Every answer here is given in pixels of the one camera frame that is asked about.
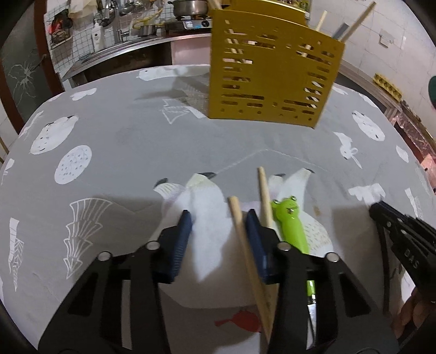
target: round table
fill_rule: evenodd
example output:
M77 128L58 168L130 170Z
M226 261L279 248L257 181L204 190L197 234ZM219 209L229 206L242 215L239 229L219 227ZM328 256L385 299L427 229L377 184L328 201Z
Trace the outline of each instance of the round table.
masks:
M383 199L434 224L424 171L366 96L335 85L315 129L215 120L205 116L208 71L170 66L102 78L48 100L24 127L2 168L0 295L34 346L100 252L133 252L188 209L194 226L181 273L161 291L172 352L259 352L226 201L236 195L244 210L259 207L259 166L272 197L297 196L312 253L336 251L379 305L369 205ZM413 286L404 272L393 281L402 281L403 296Z

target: wooden chopstick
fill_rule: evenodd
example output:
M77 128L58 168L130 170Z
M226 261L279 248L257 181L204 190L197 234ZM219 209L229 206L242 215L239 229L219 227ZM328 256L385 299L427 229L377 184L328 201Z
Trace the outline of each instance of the wooden chopstick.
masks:
M318 24L317 24L316 28L315 28L315 31L316 31L316 32L319 32L319 31L320 31L321 26L323 25L324 20L326 19L326 16L327 16L327 11L324 10L323 14L321 15L320 20L318 21Z
M269 198L268 182L266 181L265 169L263 167L257 168L257 178L259 181L259 194L261 209L262 225L268 228L273 227L273 209L271 208L271 200Z
M318 24L317 24L316 28L315 28L315 31L316 31L316 32L319 32L319 31L320 31L321 26L323 25L323 22L324 22L324 20L326 19L326 16L327 16L327 11L324 10L323 14L321 15L320 20L318 21ZM305 47L305 48L306 48L306 49L310 49L310 48L312 48L312 46L311 46L310 44L306 44L306 47ZM307 57L307 53L303 53L303 55L301 55L301 56L302 56L303 58L306 58L306 57Z
M350 27L347 33L342 37L341 42L343 43L346 42L348 38L352 36L352 34L362 24L362 22L365 21L365 18L368 17L368 15L371 13L374 7L375 7L375 1L373 1L371 5L369 5L368 8L362 13L362 15L360 15L360 17L356 20L356 22L353 23L353 25Z
M213 10L221 9L221 5L218 0L208 0L208 5Z
M271 318L271 312L268 308L265 285L262 283L257 273L253 253L247 239L247 233L245 232L242 211L239 206L239 199L237 197L230 197L228 199L228 204L230 211L232 212L233 224L235 225L236 233L238 234L239 241L241 242L245 266L247 267L248 277L250 279L257 309L259 311L260 322L262 323L266 340L269 342L271 331L273 329L274 318Z
M268 228L274 227L273 208L269 198L268 182L266 180L265 169L261 166L257 168L257 178L259 183L259 194L261 204L261 223ZM279 285L264 285L266 301L268 304L269 317L271 318L271 331L273 330L274 317L276 315L277 299L279 296Z

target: kitchen tile wall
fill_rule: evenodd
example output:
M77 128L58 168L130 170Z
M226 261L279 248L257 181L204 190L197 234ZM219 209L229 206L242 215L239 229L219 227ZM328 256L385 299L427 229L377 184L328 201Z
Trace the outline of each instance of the kitchen tile wall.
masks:
M51 24L54 16L63 9L68 8L68 0L49 0L47 3L47 13L44 15L44 21L46 28ZM155 14L157 12L156 6L149 11L148 15ZM132 19L136 18L136 14L128 14L120 18L120 27L123 32L129 30L129 25ZM165 1L165 6L161 15L158 17L160 20L172 18L173 5L168 4ZM70 69L70 67L78 61L81 57L88 53L94 53L94 47L92 45L91 33L94 25L93 16L87 16L81 19L73 20L72 39L57 46L54 49L50 49L50 56L53 61L53 67L60 77ZM125 38L125 40L133 39L136 37L135 30L131 32L132 36ZM50 35L47 35L48 47L50 48ZM110 25L105 28L105 42L106 46L114 45L113 27Z
M321 31L332 35L343 23L351 25L372 0L313 0L310 26L328 11ZM436 75L436 47L419 20L402 0L376 0L375 11L346 44L344 60L373 77L383 74L403 93L403 98L436 138L436 110L427 86ZM394 43L379 44L383 29Z

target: dish rack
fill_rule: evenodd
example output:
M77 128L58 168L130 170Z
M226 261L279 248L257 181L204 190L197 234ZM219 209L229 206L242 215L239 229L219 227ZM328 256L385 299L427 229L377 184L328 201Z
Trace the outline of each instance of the dish rack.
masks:
M213 10L209 118L316 126L344 43L269 0Z

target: white bottle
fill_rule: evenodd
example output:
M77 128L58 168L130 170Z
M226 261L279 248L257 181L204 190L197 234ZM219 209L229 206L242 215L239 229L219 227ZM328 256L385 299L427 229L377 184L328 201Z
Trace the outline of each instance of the white bottle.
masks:
M105 44L105 30L103 26L100 26L97 22L94 23L92 29L92 44L95 51L100 51L106 47Z

